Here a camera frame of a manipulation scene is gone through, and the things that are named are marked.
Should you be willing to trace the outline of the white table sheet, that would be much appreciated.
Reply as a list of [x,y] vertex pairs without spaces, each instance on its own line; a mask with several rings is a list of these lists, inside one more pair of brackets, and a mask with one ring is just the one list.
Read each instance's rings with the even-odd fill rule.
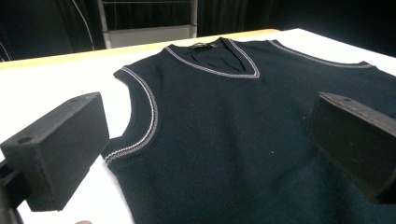
[[[367,62],[396,76],[396,57],[361,49],[303,29],[264,29],[234,33],[237,41],[278,40],[283,46],[338,63]],[[165,48],[165,43],[104,49],[0,63],[0,143],[64,101],[101,93],[111,135],[122,133],[130,116],[129,92],[113,74]],[[18,208],[24,224],[133,224],[112,174],[96,160],[77,191],[60,212]]]

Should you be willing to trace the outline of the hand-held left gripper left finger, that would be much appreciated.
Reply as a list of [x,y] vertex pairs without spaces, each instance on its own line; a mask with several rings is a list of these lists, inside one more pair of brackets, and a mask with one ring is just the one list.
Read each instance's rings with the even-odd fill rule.
[[0,144],[11,178],[11,205],[34,212],[61,211],[106,147],[109,133],[102,96],[69,99]]

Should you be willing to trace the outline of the dark curtain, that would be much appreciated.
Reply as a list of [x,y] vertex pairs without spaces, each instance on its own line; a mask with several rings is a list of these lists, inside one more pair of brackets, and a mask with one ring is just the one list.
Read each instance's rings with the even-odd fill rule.
[[[110,31],[190,23],[188,4],[105,5]],[[396,0],[198,0],[199,36],[302,28],[396,57]],[[0,62],[103,49],[96,0],[0,0]]]

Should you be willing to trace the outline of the white metal table frame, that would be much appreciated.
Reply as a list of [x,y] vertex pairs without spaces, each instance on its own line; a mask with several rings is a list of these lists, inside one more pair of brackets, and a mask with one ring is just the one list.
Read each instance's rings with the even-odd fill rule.
[[[195,38],[198,29],[198,0],[153,0],[153,1],[137,1],[137,0],[96,0],[100,20],[102,24],[102,34],[107,49],[146,45],[150,43],[166,42],[173,40],[181,40]],[[118,31],[110,31],[107,27],[105,5],[121,5],[121,4],[188,4],[191,8],[190,23],[178,26],[164,26],[153,28],[126,29]]]

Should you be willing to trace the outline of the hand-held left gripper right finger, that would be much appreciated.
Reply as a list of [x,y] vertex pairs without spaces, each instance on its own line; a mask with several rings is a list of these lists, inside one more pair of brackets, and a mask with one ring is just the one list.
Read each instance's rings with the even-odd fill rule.
[[321,92],[309,137],[368,200],[396,204],[396,119],[351,98]]

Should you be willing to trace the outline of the dark navy knit vest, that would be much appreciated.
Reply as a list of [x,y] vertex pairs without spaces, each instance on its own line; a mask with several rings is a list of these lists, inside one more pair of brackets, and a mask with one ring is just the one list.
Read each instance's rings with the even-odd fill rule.
[[122,67],[132,113],[103,152],[134,224],[396,224],[308,138],[317,95],[396,117],[396,77],[279,42],[169,46]]

